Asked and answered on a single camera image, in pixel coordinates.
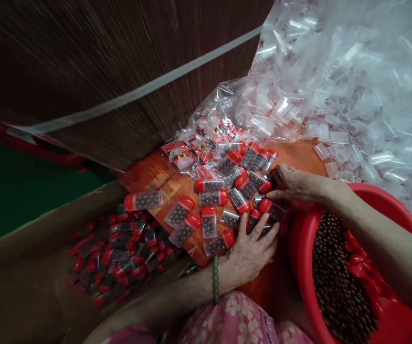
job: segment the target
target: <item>table surface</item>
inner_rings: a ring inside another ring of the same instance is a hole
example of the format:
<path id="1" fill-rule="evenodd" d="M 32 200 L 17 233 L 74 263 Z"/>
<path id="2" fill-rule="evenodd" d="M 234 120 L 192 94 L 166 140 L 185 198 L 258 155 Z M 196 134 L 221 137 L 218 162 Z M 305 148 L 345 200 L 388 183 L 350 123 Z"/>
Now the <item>table surface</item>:
<path id="1" fill-rule="evenodd" d="M 316 144 L 316 139 L 300 140 L 295 143 L 269 142 L 264 145 L 264 148 L 273 149 L 279 153 L 272 167 L 276 164 L 284 163 L 300 170 L 326 176 L 324 164 L 328 161 L 321 161 L 316 155 L 313 150 Z M 125 173 L 114 172 L 114 174 L 132 193 L 158 189 L 162 191 L 163 206 L 150 209 L 150 212 L 170 233 L 174 229 L 164 222 L 164 218 L 181 196 L 187 195 L 191 197 L 195 201 L 195 208 L 192 210 L 192 213 L 198 216 L 200 215 L 198 194 L 194 191 L 194 180 L 188 175 L 180 174 L 173 166 L 169 166 L 167 158 L 161 155 L 160 150 L 154 151 L 144 159 L 138 161 Z M 225 207 L 217 207 L 217 218 L 220 218 L 224 208 L 235 212 L 229 201 Z M 228 229 L 229 228 L 218 224 L 219 234 Z M 283 239 L 281 241 L 283 241 L 283 243 L 279 245 L 279 251 L 283 250 L 286 244 Z M 202 243 L 202 231 L 198 230 L 185 243 L 184 249 L 200 266 L 206 266 L 211 260 L 207 259 Z M 280 314 L 281 306 L 274 301 L 275 298 L 282 297 L 282 299 L 285 300 L 282 302 L 292 302 L 297 298 L 296 288 L 293 288 L 293 283 L 285 283 L 284 287 L 281 287 L 279 285 L 280 283 L 275 283 L 276 280 L 281 279 L 293 280 L 290 268 L 287 267 L 288 261 L 286 254 L 278 252 L 277 257 L 278 259 L 275 259 L 272 264 L 267 265 L 256 279 L 240 288 L 242 292 L 251 297 L 270 315 L 276 318 L 280 316 L 284 317 L 284 315 Z"/>

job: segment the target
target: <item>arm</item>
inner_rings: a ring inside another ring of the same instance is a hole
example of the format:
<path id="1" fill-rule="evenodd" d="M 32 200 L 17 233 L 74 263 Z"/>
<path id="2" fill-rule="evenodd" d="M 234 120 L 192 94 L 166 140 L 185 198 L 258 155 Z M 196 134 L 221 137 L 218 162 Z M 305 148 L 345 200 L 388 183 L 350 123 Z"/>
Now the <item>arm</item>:
<path id="1" fill-rule="evenodd" d="M 346 184 L 284 165 L 278 169 L 287 190 L 269 196 L 324 205 L 351 231 L 383 277 L 412 309 L 412 234 L 365 203 Z"/>
<path id="2" fill-rule="evenodd" d="M 253 232 L 247 236 L 247 214 L 242 216 L 234 245 L 226 256 L 219 259 L 220 295 L 253 280 L 271 260 L 276 250 L 279 224 L 275 224 L 259 240 L 267 219 L 268 214 L 264 214 Z M 134 324 L 143 325 L 159 336 L 184 315 L 211 301 L 212 265 L 209 265 L 196 274 L 133 300 L 96 328 L 85 343 L 100 343 L 113 332 Z"/>

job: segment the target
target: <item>plastic strap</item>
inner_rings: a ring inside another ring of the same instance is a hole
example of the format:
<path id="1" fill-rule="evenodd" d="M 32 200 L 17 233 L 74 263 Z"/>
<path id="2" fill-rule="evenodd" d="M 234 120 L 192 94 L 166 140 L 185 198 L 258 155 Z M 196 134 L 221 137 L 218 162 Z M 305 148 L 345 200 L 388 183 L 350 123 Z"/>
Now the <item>plastic strap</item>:
<path id="1" fill-rule="evenodd" d="M 117 98 L 109 100 L 96 107 L 92 107 L 84 111 L 75 112 L 71 115 L 67 115 L 67 116 L 60 117 L 60 118 L 55 118 L 47 122 L 35 124 L 32 126 L 26 126 L 26 127 L 11 126 L 11 127 L 30 133 L 32 135 L 42 135 L 42 134 L 46 134 L 51 131 L 56 131 L 59 129 L 73 126 L 81 122 L 85 122 L 92 118 L 99 117 L 103 114 L 106 114 L 107 112 L 115 110 L 116 108 L 120 108 L 126 104 L 129 104 L 135 100 L 138 100 L 139 98 L 142 98 L 146 96 L 147 94 L 163 87 L 164 85 L 169 84 L 170 82 L 180 78 L 181 76 L 184 76 L 185 74 L 191 72 L 192 70 L 195 70 L 196 68 L 201 67 L 202 65 L 227 53 L 231 49 L 234 49 L 235 47 L 243 44 L 244 42 L 250 40 L 251 38 L 254 38 L 256 35 L 258 35 L 261 32 L 262 28 L 263 28 L 263 25 L 246 33 L 245 35 L 241 37 L 236 38 L 235 40 L 231 42 L 228 42 L 225 45 L 222 45 L 221 47 L 215 50 L 212 50 L 211 52 L 201 57 L 198 57 L 197 59 L 193 61 L 188 62 L 187 64 L 184 64 L 183 66 L 179 68 L 176 68 L 160 76 L 159 78 L 155 80 L 150 81 L 149 83 L 133 91 L 130 91 L 126 94 L 118 96 Z"/>

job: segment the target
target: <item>green floor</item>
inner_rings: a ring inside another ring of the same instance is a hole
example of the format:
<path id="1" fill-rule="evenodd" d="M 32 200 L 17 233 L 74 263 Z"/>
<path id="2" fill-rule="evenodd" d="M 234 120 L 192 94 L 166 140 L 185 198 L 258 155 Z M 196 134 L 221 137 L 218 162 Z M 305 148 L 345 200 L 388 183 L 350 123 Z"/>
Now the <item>green floor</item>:
<path id="1" fill-rule="evenodd" d="M 76 173 L 0 144 L 0 237 L 114 180 L 103 166 Z"/>

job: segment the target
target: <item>finger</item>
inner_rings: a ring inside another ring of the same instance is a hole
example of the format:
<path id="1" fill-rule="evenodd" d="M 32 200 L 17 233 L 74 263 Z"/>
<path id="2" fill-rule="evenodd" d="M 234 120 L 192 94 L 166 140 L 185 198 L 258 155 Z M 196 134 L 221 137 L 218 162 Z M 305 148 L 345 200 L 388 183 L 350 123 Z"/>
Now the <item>finger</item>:
<path id="1" fill-rule="evenodd" d="M 260 221 L 258 221 L 258 223 L 256 224 L 256 226 L 254 227 L 254 230 L 252 231 L 252 233 L 250 234 L 252 237 L 252 240 L 254 241 L 258 241 L 258 239 L 260 238 L 260 235 L 263 231 L 263 227 L 266 223 L 266 221 L 268 221 L 269 218 L 269 214 L 268 213 L 264 213 L 263 216 L 260 218 Z"/>

